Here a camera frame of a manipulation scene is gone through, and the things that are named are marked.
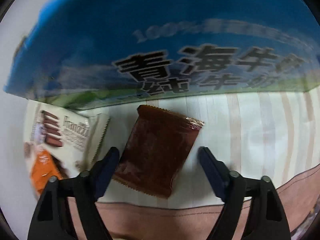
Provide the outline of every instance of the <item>brown snack packet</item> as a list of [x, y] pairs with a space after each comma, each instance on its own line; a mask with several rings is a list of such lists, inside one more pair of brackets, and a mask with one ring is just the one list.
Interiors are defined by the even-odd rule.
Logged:
[[113, 178], [149, 195], [168, 198], [203, 122], [141, 105]]

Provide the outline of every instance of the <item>pink cloth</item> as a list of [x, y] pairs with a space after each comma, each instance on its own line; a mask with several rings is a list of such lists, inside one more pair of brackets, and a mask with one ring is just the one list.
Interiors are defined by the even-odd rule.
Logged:
[[[290, 230], [294, 230], [314, 207], [320, 194], [320, 165], [305, 171], [277, 189], [287, 215]], [[76, 203], [69, 199], [72, 219], [79, 240], [85, 240]], [[205, 240], [215, 224], [222, 205], [182, 210], [134, 206], [126, 203], [97, 203], [99, 213], [113, 237], [134, 240]], [[242, 236], [250, 201], [244, 202], [233, 237]]]

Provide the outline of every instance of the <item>orange packaging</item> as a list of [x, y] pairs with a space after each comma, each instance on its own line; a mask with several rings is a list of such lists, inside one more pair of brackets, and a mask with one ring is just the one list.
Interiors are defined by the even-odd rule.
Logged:
[[50, 153], [43, 148], [38, 151], [35, 163], [31, 170], [31, 180], [39, 194], [42, 193], [45, 185], [52, 176], [63, 179], [57, 166], [54, 164]]

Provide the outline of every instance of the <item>snack packet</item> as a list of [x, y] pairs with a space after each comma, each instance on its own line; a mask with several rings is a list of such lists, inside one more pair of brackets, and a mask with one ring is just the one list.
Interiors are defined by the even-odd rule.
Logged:
[[109, 117], [86, 117], [60, 107], [30, 101], [24, 150], [32, 184], [41, 193], [48, 179], [76, 177], [93, 166]]
[[141, 105], [113, 178], [135, 190], [168, 198], [203, 122]]

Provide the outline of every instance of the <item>wafer packet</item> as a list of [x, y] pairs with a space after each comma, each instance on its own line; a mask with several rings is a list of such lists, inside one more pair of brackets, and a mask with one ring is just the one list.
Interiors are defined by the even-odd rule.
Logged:
[[48, 104], [28, 104], [25, 158], [38, 193], [51, 176], [72, 178], [93, 166], [108, 120], [106, 114], [87, 117]]

